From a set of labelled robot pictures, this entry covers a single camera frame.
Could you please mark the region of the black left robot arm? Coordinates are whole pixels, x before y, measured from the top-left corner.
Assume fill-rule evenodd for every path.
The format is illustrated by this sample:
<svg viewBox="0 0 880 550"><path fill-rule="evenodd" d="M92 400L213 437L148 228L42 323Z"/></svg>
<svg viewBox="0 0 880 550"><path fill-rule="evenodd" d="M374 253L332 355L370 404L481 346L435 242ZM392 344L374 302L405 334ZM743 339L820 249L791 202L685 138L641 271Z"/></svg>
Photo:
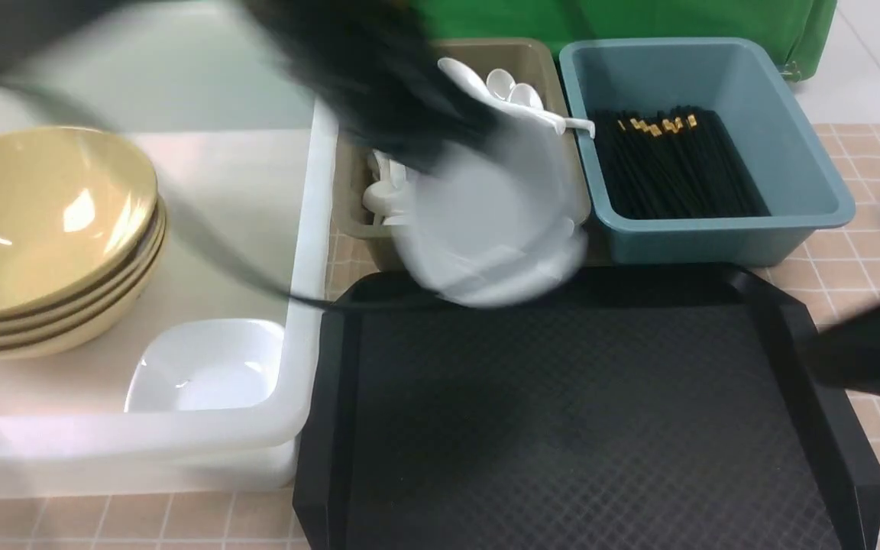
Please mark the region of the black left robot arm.
<svg viewBox="0 0 880 550"><path fill-rule="evenodd" d="M287 72L360 145L434 173L456 156L495 159L506 122L438 66L422 18L395 1L241 1ZM126 1L0 1L0 89L47 114L95 122L24 66L95 27Z"/></svg>

